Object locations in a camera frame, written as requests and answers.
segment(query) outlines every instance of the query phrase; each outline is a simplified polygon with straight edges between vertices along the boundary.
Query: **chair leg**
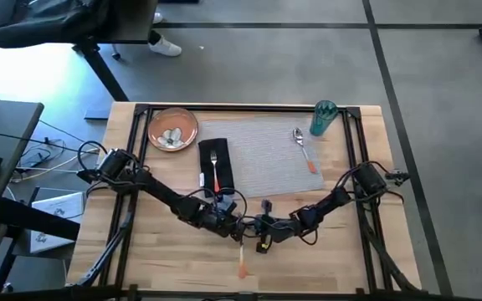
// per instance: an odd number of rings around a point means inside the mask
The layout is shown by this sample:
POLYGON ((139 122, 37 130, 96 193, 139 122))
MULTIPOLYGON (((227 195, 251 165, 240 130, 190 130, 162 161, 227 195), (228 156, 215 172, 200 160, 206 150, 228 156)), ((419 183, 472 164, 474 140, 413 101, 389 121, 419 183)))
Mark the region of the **chair leg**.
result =
POLYGON ((111 55, 113 59, 121 59, 121 54, 118 52, 118 49, 116 49, 116 44, 111 44, 110 46, 113 48, 113 54, 111 55))

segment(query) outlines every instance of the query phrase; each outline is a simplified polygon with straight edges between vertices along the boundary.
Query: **shoe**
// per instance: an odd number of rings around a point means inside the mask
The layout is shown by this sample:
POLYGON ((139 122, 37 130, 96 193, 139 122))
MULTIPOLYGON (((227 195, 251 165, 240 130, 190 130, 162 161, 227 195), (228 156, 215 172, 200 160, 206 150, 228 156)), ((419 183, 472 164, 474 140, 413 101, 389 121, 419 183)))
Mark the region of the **shoe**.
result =
POLYGON ((148 47, 150 48, 151 51, 157 53, 157 54, 163 54, 166 56, 178 56, 182 54, 182 48, 179 46, 170 43, 167 41, 167 39, 163 36, 161 36, 161 39, 159 42, 157 42, 155 45, 148 44, 148 47))
POLYGON ((163 15, 161 13, 154 13, 154 24, 161 23, 163 21, 163 15))

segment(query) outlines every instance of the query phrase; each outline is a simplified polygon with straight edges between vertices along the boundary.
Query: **green cup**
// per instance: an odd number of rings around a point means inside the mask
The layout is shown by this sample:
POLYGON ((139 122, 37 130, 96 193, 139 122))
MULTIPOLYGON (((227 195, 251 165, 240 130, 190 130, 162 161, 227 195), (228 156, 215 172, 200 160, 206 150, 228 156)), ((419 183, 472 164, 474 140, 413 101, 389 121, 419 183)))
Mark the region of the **green cup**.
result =
POLYGON ((322 100, 315 105, 314 116, 311 119, 310 133, 321 136, 338 116, 338 107, 330 100, 322 100))

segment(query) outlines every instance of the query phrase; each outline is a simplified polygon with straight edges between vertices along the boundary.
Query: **gray placemat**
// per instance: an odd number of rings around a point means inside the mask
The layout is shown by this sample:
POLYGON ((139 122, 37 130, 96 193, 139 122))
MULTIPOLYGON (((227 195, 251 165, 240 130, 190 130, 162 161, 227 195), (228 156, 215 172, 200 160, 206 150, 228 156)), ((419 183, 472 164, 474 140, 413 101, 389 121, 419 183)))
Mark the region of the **gray placemat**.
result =
POLYGON ((299 117, 200 122, 197 140, 227 138, 235 188, 246 197, 271 196, 321 189, 320 163, 310 138, 310 121, 299 117), (308 169, 302 149, 292 136, 298 127, 318 170, 308 169))

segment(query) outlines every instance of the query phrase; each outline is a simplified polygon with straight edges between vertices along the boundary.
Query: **plate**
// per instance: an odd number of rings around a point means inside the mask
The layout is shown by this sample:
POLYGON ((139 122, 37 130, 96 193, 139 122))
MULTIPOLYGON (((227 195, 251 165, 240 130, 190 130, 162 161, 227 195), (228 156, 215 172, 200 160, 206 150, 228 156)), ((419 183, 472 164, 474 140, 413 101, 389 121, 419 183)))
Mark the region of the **plate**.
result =
POLYGON ((148 125, 148 139, 162 151, 188 147, 198 133, 198 121, 188 110, 169 108, 155 115, 148 125))

